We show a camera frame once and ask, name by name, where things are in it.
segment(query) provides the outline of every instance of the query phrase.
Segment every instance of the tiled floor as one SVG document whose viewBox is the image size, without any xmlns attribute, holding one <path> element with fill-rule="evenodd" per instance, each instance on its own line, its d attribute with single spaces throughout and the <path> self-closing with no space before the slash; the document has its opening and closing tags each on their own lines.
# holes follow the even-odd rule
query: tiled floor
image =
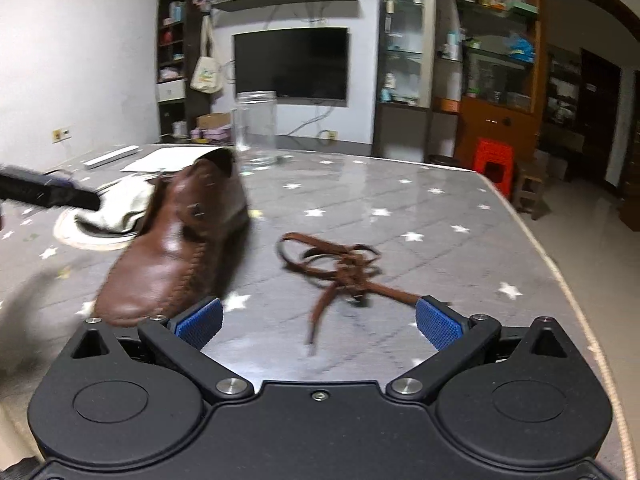
<svg viewBox="0 0 640 480">
<path fill-rule="evenodd" d="M 640 233 L 618 219 L 618 201 L 580 180 L 550 187 L 551 213 L 525 222 L 556 261 L 609 361 L 640 452 Z"/>
</svg>

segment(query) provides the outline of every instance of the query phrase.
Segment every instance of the television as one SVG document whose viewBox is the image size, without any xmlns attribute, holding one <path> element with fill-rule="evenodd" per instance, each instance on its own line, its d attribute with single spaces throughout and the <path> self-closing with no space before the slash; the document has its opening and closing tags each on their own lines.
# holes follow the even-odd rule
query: television
<svg viewBox="0 0 640 480">
<path fill-rule="evenodd" d="M 346 101 L 349 35 L 344 27 L 284 28 L 234 35 L 236 94 Z"/>
</svg>

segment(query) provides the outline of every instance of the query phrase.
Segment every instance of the brown shoelace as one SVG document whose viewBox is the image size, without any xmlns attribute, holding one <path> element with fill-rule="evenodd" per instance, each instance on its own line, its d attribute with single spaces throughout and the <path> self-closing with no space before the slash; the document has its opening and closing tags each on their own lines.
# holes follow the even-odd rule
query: brown shoelace
<svg viewBox="0 0 640 480">
<path fill-rule="evenodd" d="M 300 254 L 298 261 L 294 261 L 284 251 L 284 242 L 288 240 L 306 244 L 311 248 Z M 309 345 L 313 344 L 316 339 L 322 314 L 338 295 L 338 292 L 345 291 L 357 301 L 362 301 L 368 293 L 373 292 L 413 307 L 420 299 L 420 296 L 416 294 L 409 294 L 403 290 L 397 290 L 370 280 L 379 273 L 374 263 L 382 256 L 373 247 L 361 244 L 343 246 L 302 233 L 287 233 L 280 238 L 276 248 L 290 270 L 331 282 L 311 311 L 311 327 L 307 339 Z M 314 261 L 324 258 L 335 261 L 334 270 L 321 269 L 311 265 Z"/>
</svg>

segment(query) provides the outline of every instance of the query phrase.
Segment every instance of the glass cabinet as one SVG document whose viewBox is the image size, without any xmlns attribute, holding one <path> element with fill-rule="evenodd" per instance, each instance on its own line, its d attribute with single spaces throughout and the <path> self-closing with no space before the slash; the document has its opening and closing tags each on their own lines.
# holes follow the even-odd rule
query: glass cabinet
<svg viewBox="0 0 640 480">
<path fill-rule="evenodd" d="M 420 104 L 423 6 L 424 0 L 383 0 L 379 102 Z"/>
</svg>

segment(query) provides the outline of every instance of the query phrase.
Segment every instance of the table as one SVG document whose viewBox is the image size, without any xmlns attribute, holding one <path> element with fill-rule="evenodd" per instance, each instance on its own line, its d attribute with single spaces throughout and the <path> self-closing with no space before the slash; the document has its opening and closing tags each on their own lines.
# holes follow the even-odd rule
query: table
<svg viewBox="0 0 640 480">
<path fill-rule="evenodd" d="M 158 147 L 145 146 L 137 156 Z M 121 178 L 132 157 L 81 169 L 82 160 L 107 151 L 64 169 L 88 187 Z M 235 254 L 241 258 L 228 283 L 223 329 L 205 346 L 206 355 L 259 388 L 267 379 L 374 379 L 384 386 L 435 353 L 415 328 L 410 307 L 374 295 L 364 307 L 337 298 L 309 352 L 308 313 L 321 284 L 285 270 L 274 250 L 282 234 L 299 231 L 375 246 L 382 252 L 380 282 L 449 301 L 465 316 L 486 313 L 511 326 L 553 316 L 599 373 L 558 281 L 483 177 L 348 155 L 281 155 L 282 164 L 243 168 L 252 227 Z M 120 253 L 60 243 L 52 233 L 60 211 L 28 209 L 5 205 L 0 234 L 0 399 L 25 433 L 33 389 Z M 623 476 L 615 424 L 599 459 Z"/>
</svg>

